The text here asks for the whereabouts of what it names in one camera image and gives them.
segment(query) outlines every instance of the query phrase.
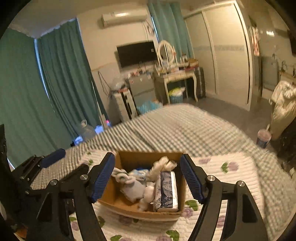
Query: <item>vanity table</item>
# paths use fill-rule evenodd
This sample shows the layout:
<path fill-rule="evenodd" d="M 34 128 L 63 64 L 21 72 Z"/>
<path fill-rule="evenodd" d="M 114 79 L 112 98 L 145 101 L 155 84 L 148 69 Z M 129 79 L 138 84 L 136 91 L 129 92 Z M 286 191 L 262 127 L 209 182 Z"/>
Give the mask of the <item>vanity table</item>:
<path fill-rule="evenodd" d="M 158 65 L 160 71 L 154 71 L 154 80 L 155 80 L 155 90 L 160 97 L 162 103 L 164 104 L 163 96 L 163 87 L 165 91 L 166 98 L 168 100 L 168 104 L 170 104 L 170 97 L 168 94 L 168 83 L 177 82 L 180 80 L 185 81 L 185 90 L 186 90 L 186 97 L 188 98 L 188 89 L 187 89 L 187 79 L 193 78 L 194 81 L 194 98 L 196 102 L 198 102 L 197 95 L 196 95 L 196 87 L 197 87 L 197 78 L 195 76 L 195 69 L 184 69 L 178 70 L 179 67 L 184 68 L 185 63 L 178 64 L 176 51 L 174 46 L 171 46 L 169 42 L 162 40 L 157 48 L 157 58 L 158 58 Z"/>
<path fill-rule="evenodd" d="M 196 102 L 198 102 L 197 96 L 196 96 L 196 86 L 197 86 L 197 79 L 195 76 L 194 69 L 191 70 L 181 70 L 170 74 L 161 74 L 160 76 L 155 76 L 156 81 L 156 88 L 158 90 L 161 90 L 161 85 L 165 88 L 166 97 L 168 99 L 168 104 L 170 104 L 170 97 L 168 95 L 168 83 L 170 82 L 177 82 L 184 80 L 185 81 L 185 90 L 186 90 L 186 97 L 188 98 L 188 89 L 187 89 L 187 79 L 193 78 L 194 81 L 194 98 Z"/>

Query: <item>cup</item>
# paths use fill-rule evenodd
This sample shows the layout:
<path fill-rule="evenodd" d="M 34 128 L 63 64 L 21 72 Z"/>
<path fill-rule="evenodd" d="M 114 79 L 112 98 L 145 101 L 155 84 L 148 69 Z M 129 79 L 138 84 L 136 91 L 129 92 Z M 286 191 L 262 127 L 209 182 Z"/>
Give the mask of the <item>cup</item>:
<path fill-rule="evenodd" d="M 265 129 L 258 131 L 258 138 L 256 144 L 265 149 L 269 141 L 271 140 L 271 133 Z"/>

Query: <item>water bottle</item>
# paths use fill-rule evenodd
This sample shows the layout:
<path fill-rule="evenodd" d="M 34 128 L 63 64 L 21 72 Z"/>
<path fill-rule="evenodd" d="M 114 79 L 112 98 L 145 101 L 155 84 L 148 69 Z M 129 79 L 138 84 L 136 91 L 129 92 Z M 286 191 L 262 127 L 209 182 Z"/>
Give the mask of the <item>water bottle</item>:
<path fill-rule="evenodd" d="M 82 129 L 81 137 L 84 142 L 86 142 L 96 136 L 96 131 L 94 130 L 94 128 L 92 126 L 87 124 L 86 120 L 83 120 L 81 122 L 81 129 Z"/>

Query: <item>television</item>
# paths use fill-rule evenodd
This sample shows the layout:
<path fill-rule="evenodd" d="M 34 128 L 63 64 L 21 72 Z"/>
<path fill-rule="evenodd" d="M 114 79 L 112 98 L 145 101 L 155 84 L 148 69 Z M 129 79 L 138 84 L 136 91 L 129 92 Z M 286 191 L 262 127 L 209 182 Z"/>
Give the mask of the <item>television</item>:
<path fill-rule="evenodd" d="M 121 67 L 157 60 L 153 41 L 117 46 Z"/>

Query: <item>cabinet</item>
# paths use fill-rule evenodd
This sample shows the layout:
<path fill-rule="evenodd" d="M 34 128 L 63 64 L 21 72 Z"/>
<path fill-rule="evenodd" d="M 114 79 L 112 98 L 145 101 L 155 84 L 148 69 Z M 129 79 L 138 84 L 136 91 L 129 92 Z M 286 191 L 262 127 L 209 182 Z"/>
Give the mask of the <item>cabinet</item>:
<path fill-rule="evenodd" d="M 206 6 L 184 19 L 194 57 L 204 69 L 207 96 L 250 110 L 254 56 L 238 4 Z"/>
<path fill-rule="evenodd" d="M 128 79 L 133 100 L 136 107 L 141 106 L 146 101 L 156 100 L 154 83 L 151 75 L 140 75 Z"/>

